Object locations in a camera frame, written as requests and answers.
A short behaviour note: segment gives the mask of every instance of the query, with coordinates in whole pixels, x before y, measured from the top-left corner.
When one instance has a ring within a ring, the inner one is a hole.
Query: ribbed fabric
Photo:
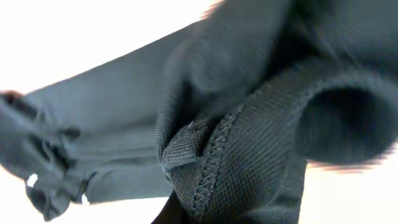
[[[212,13],[172,55],[157,120],[181,223],[297,223],[306,159],[358,164],[391,146],[396,6],[226,0]]]

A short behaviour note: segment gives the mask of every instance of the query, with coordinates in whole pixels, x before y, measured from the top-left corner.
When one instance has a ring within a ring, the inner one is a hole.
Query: stitched seam
[[[217,127],[216,136],[211,141],[209,150],[205,152],[204,161],[197,178],[191,215],[197,223],[202,223],[206,208],[213,195],[215,184],[220,170],[224,145],[227,142],[229,131],[233,127],[236,118],[242,111],[243,105],[234,113],[228,115],[228,119],[222,119]]]

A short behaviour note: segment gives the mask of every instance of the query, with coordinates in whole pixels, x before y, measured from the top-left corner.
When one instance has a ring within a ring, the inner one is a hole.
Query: fabric
[[[45,220],[70,201],[171,194],[154,223],[297,223],[307,159],[357,164],[396,140],[397,5],[225,0],[115,61],[3,95],[0,163]]]
[[[359,164],[389,149],[397,6],[225,0],[165,71],[164,211],[179,204],[180,223],[297,223],[306,159]]]
[[[0,97],[0,163],[25,180],[44,220],[71,201],[170,195],[155,150],[159,77],[198,25],[22,98]]]

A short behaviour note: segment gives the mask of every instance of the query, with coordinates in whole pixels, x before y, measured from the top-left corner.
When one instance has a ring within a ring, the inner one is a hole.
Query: sleeve
[[[0,98],[0,163],[25,180],[50,221],[70,201],[167,197],[157,160],[157,95],[168,55],[192,24],[139,50],[22,98]]]

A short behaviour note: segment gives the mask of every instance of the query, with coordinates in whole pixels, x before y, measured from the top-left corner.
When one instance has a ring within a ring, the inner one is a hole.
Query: garment
[[[157,47],[35,92],[22,103],[5,97],[0,162],[27,182],[32,171],[37,174],[27,193],[47,220],[69,200],[80,202],[83,192],[93,202],[172,191],[154,223],[297,223],[306,159],[360,163],[382,154],[398,135],[397,5],[225,0],[194,29],[182,30],[187,33],[181,39],[164,39],[173,44],[151,44]],[[36,123],[21,119],[20,111]],[[37,144],[20,145],[21,138]],[[128,146],[116,147],[126,139],[132,139]],[[152,151],[141,148],[151,144]],[[102,157],[98,147],[109,152],[104,161],[90,165],[84,155],[73,157],[79,150]],[[61,171],[39,166],[48,162],[32,160],[28,149],[38,149],[41,161],[61,158],[55,166]],[[132,161],[143,156],[134,169]],[[105,175],[107,162],[134,171],[105,181],[120,172]],[[140,178],[152,165],[153,177]],[[93,169],[101,170],[101,180],[94,182],[94,175],[88,185],[126,194],[81,190],[82,173]],[[73,171],[80,173],[76,180]],[[148,192],[134,188],[136,182]],[[39,194],[29,192],[36,189]]]
[[[225,0],[165,71],[157,148],[174,192],[154,223],[297,223],[306,159],[385,152],[397,6]]]
[[[0,97],[0,163],[25,180],[44,220],[70,201],[170,195],[155,150],[159,77],[197,27],[22,98]]]

